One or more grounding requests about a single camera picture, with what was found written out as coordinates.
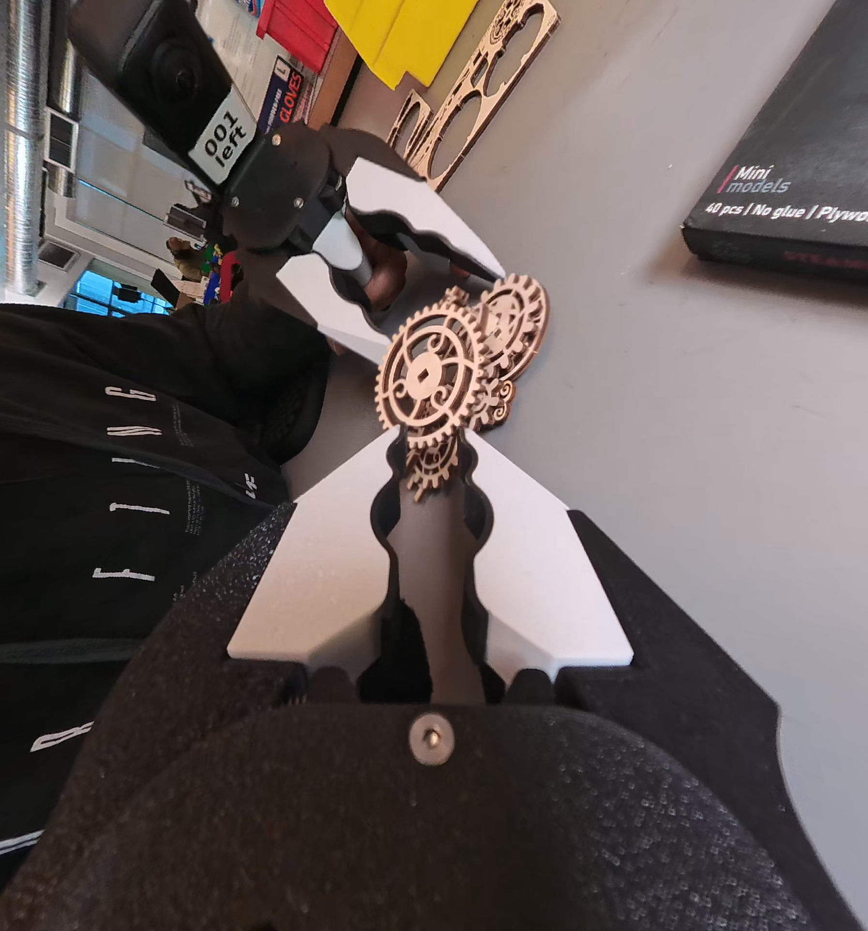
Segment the blue red cardboard box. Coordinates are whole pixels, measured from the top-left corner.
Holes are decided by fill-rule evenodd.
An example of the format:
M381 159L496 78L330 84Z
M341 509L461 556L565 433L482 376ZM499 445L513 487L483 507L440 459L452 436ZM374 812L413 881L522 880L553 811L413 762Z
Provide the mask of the blue red cardboard box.
M307 72L297 65L297 60L277 55L259 111L260 132L265 134L294 122L308 89L307 78Z

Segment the wooden gear assembly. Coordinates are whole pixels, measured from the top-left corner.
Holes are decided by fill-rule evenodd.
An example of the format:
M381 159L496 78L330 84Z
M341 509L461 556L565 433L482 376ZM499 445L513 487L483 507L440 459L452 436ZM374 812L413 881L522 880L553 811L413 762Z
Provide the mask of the wooden gear assembly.
M516 382L540 351L549 323L544 287L527 275L512 274L482 294L478 306L485 347L482 390L469 414L469 427L485 431L504 423Z

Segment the person's left hand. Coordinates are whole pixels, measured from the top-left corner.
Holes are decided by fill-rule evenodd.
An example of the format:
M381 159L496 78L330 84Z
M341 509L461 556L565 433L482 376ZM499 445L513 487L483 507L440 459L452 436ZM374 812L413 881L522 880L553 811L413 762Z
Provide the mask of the person's left hand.
M370 278L364 290L372 314L381 319L406 284L407 258L404 251L374 239L359 225L353 225L353 231L370 264Z

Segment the grey desk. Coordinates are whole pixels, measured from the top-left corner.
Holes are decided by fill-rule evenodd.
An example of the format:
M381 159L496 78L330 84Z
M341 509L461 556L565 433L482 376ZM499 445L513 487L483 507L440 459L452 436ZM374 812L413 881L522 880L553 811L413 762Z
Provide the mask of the grey desk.
M554 6L442 191L551 297L490 440L780 705L789 792L868 928L868 288L681 236L831 3Z

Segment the red plastic bin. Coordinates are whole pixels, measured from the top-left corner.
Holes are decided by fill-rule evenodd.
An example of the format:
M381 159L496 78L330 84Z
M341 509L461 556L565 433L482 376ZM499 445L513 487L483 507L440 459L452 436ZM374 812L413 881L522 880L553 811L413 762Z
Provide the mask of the red plastic bin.
M304 67L319 74L338 23L323 1L263 1L256 35L273 38Z

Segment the large wooden gear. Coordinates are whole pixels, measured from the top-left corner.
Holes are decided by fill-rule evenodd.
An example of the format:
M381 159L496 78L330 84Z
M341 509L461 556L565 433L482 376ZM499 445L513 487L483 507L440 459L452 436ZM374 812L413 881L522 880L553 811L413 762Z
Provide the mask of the large wooden gear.
M409 316L380 364L375 405L384 428L404 427L409 449L430 449L469 422L486 390L478 314L440 301Z

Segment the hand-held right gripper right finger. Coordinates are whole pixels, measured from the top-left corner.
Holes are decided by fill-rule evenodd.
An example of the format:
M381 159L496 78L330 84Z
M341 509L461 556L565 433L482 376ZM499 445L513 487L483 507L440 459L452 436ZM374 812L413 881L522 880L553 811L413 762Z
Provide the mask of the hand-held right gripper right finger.
M491 510L473 559L484 662L502 681L537 669L627 667L634 657L567 505L480 436L471 479Z

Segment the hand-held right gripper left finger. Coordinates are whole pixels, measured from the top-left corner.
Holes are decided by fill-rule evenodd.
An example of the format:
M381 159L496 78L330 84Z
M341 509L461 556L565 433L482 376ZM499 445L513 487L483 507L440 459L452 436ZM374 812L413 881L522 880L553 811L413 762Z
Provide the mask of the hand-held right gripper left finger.
M231 658L361 674L379 655L390 557L370 507L394 477L397 427L301 495L228 643Z

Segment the yellow plastic bin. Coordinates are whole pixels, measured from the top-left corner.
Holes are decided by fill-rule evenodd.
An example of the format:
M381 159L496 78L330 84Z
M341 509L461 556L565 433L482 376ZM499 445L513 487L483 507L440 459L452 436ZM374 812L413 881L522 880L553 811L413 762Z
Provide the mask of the yellow plastic bin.
M396 88L409 74L429 87L477 1L326 1L377 78Z

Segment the black puzzle box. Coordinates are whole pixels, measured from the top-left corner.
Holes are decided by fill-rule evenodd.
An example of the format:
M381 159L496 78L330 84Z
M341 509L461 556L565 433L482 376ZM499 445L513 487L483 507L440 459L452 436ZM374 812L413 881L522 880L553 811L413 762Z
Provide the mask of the black puzzle box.
M868 1L833 4L682 233L704 261L868 282Z

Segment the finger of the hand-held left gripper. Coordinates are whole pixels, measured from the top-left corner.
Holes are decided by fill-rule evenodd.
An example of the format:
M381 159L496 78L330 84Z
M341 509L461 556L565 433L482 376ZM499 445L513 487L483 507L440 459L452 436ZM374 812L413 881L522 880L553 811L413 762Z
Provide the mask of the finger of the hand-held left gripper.
M376 366L382 363L390 338L371 321L370 299L353 275L319 254L305 254L288 259L276 277L319 332Z
M491 282L506 277L474 230L399 157L384 164L356 158L346 186L351 212L377 241L439 256Z

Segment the silver ventilation duct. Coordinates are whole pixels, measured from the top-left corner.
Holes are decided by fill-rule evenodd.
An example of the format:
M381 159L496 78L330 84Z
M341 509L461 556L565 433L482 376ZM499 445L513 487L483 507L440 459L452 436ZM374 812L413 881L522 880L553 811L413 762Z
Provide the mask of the silver ventilation duct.
M0 301L39 289L50 12L0 1Z

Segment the wooden puzzle sheet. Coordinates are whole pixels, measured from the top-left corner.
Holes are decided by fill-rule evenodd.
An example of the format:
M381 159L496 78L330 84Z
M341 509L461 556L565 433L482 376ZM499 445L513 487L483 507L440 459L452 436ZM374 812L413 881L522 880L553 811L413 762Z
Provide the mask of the wooden puzzle sheet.
M520 56L509 56L508 46L512 38L533 19L537 21L537 32L532 43ZM435 191L440 191L559 24L556 8L547 1L503 2L440 108L433 110L417 91L412 90L389 130L386 143L395 149L398 142L405 139L404 160ZM495 79L498 64L507 57L513 61L514 70L498 82ZM479 110L468 134L449 164L443 169L436 169L435 159L448 129L472 100L478 103Z

